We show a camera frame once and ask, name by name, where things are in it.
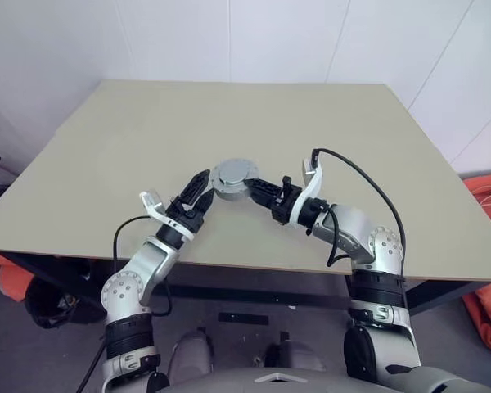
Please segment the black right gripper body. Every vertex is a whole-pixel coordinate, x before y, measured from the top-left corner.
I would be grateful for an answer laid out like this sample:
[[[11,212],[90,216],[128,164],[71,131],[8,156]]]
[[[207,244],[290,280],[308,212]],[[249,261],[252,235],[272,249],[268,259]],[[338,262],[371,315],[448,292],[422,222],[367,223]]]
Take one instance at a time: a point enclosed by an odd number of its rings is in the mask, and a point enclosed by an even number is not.
[[[290,176],[282,178],[282,186],[275,192],[270,205],[272,217],[276,222],[280,225],[290,222],[291,212],[301,193],[302,188],[294,185]]]

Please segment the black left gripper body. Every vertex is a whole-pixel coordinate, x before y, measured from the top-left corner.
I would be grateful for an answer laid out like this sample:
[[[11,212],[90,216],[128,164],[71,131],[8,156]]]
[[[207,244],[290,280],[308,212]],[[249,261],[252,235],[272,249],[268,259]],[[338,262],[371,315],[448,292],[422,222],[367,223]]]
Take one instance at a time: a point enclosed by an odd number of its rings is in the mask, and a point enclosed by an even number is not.
[[[166,216],[181,224],[191,233],[198,233],[204,223],[205,211],[194,205],[191,209],[183,207],[179,196],[176,196],[166,210]]]

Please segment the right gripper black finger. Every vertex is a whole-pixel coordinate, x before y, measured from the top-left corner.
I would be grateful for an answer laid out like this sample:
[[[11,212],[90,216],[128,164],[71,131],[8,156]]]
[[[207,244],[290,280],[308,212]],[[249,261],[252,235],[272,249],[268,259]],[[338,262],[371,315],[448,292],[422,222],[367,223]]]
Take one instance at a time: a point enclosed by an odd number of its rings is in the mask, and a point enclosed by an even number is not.
[[[250,189],[250,198],[254,203],[270,209],[276,199],[276,193],[264,189]]]
[[[281,191],[276,184],[260,178],[248,178],[245,180],[245,185],[251,197],[276,197]]]

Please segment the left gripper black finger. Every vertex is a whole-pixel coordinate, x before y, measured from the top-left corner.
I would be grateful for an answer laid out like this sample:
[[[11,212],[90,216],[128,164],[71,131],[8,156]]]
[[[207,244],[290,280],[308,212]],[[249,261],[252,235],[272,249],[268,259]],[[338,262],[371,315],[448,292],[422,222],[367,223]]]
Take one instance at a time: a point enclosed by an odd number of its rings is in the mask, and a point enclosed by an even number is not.
[[[192,206],[209,184],[210,170],[205,169],[192,177],[179,195],[180,201]]]
[[[214,199],[214,189],[210,189],[204,192],[196,202],[196,212],[200,215],[204,215],[212,206]]]

